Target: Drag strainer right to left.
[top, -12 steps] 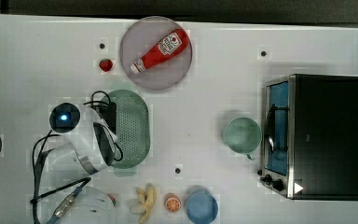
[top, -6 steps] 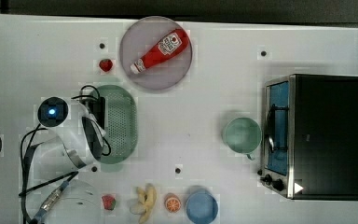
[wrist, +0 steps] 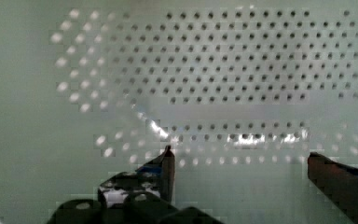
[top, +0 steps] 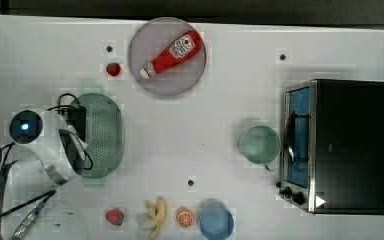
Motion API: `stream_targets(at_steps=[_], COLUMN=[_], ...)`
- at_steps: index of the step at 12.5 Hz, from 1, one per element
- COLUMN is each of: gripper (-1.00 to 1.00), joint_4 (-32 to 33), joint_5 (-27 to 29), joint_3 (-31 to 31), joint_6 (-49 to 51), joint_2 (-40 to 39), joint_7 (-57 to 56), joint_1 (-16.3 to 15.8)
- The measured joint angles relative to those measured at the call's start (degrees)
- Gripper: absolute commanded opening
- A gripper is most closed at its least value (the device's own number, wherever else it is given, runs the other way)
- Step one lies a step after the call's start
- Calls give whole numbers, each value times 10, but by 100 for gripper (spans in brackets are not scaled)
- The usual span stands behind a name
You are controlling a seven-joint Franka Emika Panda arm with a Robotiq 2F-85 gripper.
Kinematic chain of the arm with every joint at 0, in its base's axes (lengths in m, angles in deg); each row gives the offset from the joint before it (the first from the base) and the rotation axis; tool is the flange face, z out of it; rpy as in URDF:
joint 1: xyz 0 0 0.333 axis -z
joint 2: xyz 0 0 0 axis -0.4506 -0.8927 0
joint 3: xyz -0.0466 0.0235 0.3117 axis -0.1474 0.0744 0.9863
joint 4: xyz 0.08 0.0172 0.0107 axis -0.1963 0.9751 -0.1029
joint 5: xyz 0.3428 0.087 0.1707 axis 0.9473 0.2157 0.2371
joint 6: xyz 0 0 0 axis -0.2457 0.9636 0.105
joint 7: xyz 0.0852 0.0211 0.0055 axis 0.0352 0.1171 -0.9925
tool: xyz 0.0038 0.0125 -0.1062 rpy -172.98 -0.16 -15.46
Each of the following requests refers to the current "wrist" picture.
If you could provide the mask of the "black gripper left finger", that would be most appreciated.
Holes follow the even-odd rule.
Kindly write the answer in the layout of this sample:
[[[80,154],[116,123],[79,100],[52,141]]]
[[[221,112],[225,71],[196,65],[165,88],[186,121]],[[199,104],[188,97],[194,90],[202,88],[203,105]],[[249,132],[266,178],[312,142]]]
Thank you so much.
[[[101,183],[97,198],[62,203],[47,224],[223,224],[194,206],[172,205],[175,156],[166,146],[133,172]]]

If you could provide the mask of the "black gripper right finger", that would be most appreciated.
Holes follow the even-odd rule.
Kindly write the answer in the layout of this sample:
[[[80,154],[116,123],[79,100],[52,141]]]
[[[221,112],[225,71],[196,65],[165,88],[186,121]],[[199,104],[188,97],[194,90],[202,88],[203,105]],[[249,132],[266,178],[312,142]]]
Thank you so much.
[[[309,180],[354,224],[358,224],[358,168],[332,161],[311,152],[308,159]]]

